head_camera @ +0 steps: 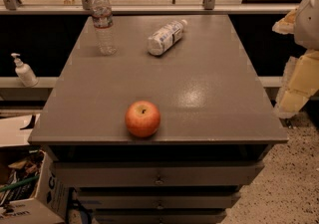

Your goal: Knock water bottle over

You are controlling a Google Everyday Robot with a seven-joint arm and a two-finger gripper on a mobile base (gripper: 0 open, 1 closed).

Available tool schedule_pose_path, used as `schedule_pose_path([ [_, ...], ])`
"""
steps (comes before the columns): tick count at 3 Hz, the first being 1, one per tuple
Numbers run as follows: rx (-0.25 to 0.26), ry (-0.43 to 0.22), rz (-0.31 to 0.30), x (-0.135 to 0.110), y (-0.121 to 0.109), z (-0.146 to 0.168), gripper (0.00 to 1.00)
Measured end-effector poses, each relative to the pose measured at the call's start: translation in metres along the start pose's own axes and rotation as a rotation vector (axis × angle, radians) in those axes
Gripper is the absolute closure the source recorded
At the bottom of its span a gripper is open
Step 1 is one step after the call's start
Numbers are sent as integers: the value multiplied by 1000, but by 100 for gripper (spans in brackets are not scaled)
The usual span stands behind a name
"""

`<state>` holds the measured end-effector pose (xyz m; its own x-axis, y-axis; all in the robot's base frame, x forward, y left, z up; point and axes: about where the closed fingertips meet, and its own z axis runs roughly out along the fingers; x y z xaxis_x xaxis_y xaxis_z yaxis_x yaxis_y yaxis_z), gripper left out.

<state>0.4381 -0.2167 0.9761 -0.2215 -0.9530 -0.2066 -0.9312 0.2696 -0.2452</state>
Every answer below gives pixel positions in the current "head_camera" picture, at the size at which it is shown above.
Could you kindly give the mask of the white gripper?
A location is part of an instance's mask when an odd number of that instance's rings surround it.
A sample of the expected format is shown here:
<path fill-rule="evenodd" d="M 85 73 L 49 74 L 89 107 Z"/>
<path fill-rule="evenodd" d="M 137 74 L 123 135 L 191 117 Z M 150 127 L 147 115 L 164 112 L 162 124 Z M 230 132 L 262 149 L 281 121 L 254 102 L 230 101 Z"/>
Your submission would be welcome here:
<path fill-rule="evenodd" d="M 272 26 L 272 31 L 294 33 L 296 44 L 306 48 L 299 58 L 290 57 L 285 65 L 282 86 L 276 97 L 274 113 L 292 118 L 319 91 L 319 0 L 302 0 Z"/>

